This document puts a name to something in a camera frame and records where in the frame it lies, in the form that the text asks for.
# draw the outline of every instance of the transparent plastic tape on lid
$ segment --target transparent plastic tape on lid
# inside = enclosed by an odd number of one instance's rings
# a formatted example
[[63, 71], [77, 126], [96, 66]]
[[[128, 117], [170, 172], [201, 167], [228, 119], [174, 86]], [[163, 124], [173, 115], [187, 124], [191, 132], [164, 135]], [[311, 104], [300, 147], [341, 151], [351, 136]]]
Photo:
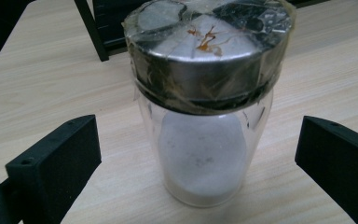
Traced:
[[124, 21], [135, 83], [192, 115], [237, 111], [278, 80], [294, 8], [280, 0], [157, 0]]

